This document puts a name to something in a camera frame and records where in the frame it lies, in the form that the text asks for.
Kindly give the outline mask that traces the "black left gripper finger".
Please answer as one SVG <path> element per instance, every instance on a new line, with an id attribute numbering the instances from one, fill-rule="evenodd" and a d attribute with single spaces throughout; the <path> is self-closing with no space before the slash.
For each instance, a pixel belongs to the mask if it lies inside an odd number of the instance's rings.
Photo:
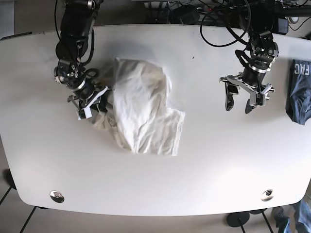
<path id="1" fill-rule="evenodd" d="M 248 114 L 248 113 L 252 112 L 253 109 L 255 109 L 255 107 L 250 105 L 250 99 L 248 99 L 248 101 L 246 103 L 246 107 L 245 107 L 245 113 Z"/>
<path id="2" fill-rule="evenodd" d="M 233 85 L 231 83 L 225 83 L 225 109 L 226 111 L 230 111 L 234 106 L 234 95 L 238 95 L 238 86 Z"/>

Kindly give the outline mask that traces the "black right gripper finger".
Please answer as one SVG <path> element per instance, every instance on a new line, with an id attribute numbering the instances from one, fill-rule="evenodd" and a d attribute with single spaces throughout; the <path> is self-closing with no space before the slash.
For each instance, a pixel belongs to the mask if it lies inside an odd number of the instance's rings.
<path id="1" fill-rule="evenodd" d="M 99 103 L 97 104 L 97 108 L 99 112 L 107 113 L 106 105 L 108 103 L 108 94 L 103 94 L 100 96 Z"/>

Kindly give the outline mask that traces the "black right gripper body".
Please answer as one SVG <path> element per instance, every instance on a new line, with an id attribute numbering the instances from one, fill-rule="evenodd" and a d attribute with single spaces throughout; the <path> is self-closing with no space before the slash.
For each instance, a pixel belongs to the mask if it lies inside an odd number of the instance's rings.
<path id="1" fill-rule="evenodd" d="M 91 109 L 106 112 L 108 95 L 111 91 L 112 87 L 105 85 L 84 87 L 73 92 L 73 95 L 67 98 L 67 102 L 72 103 L 78 112 L 90 112 Z"/>

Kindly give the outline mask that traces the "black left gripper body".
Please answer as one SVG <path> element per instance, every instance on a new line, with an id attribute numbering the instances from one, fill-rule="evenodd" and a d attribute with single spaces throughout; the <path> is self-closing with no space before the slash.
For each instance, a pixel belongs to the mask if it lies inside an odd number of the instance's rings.
<path id="1" fill-rule="evenodd" d="M 265 94 L 266 100 L 268 100 L 270 98 L 270 96 L 269 96 L 270 92 L 272 92 L 272 93 L 275 92 L 275 89 L 269 83 L 267 85 L 259 84 L 258 86 L 251 86 L 251 85 L 247 84 L 245 81 L 242 80 L 242 73 L 241 72 L 236 76 L 228 75 L 226 77 L 221 77 L 219 79 L 219 82 L 223 82 L 224 84 L 225 83 L 231 83 L 233 85 L 238 86 L 238 90 L 240 88 L 242 88 L 243 90 L 245 90 L 249 94 L 252 94 L 254 92 L 260 92 L 262 94 Z"/>

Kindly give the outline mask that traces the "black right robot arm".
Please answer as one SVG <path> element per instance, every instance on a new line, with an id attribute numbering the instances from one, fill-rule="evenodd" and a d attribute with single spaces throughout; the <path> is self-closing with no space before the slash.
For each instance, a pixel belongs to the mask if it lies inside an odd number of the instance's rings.
<path id="1" fill-rule="evenodd" d="M 101 4 L 101 0 L 67 0 L 61 25 L 55 27 L 59 41 L 54 79 L 73 92 L 67 101 L 75 105 L 79 119 L 91 118 L 92 110 L 104 108 L 109 90 L 99 81 L 98 69 L 86 69 L 94 54 L 93 26 Z"/>

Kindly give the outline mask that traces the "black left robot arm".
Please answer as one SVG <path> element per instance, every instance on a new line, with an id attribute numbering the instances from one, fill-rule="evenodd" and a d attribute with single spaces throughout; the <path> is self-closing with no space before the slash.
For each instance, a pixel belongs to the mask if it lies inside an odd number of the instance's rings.
<path id="1" fill-rule="evenodd" d="M 243 30 L 237 35 L 229 23 L 225 23 L 228 32 L 234 37 L 234 41 L 215 45 L 206 38 L 203 40 L 212 47 L 225 48 L 237 42 L 245 45 L 243 50 L 235 50 L 235 55 L 243 72 L 238 75 L 221 77 L 220 82 L 225 84 L 225 109 L 230 111 L 234 106 L 234 95 L 239 89 L 249 93 L 245 113 L 250 113 L 257 107 L 265 106 L 270 98 L 270 93 L 275 91 L 271 84 L 263 84 L 262 81 L 272 64 L 279 56 L 279 48 L 274 41 L 272 30 L 274 28 L 274 16 L 270 14 L 266 4 L 262 0 L 233 0 L 224 6 L 214 7 L 213 13 L 221 13 L 221 19 L 226 22 L 229 17 L 238 17 L 239 25 Z"/>

